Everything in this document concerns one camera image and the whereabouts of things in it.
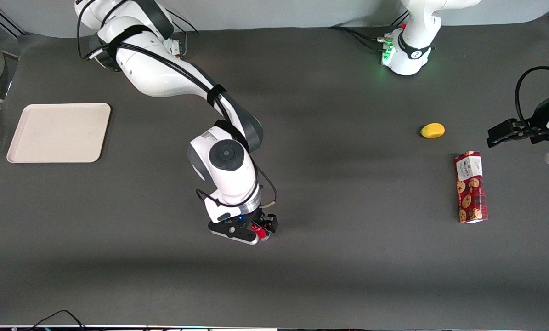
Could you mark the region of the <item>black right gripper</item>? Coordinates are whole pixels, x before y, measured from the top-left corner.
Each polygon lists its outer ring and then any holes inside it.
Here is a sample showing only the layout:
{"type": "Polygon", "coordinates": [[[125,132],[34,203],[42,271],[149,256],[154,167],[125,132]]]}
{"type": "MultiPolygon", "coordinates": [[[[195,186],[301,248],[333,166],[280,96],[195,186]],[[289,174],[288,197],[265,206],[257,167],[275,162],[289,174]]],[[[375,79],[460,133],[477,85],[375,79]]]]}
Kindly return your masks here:
{"type": "Polygon", "coordinates": [[[217,223],[209,221],[209,230],[222,235],[256,235],[254,230],[275,233],[278,227],[275,214],[250,212],[221,220],[217,223]]]}

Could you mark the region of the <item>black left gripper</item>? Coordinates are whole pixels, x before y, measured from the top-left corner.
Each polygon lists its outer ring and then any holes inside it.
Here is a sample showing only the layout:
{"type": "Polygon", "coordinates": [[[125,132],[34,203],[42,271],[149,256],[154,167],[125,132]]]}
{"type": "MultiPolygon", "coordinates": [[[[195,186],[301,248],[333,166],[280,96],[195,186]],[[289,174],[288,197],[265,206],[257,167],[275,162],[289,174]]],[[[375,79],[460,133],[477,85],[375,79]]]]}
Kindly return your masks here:
{"type": "Polygon", "coordinates": [[[531,144],[549,141],[549,98],[537,105],[532,117],[526,120],[529,129],[518,119],[507,119],[490,128],[487,138],[488,148],[496,147],[508,141],[518,141],[529,138],[531,144]]]}

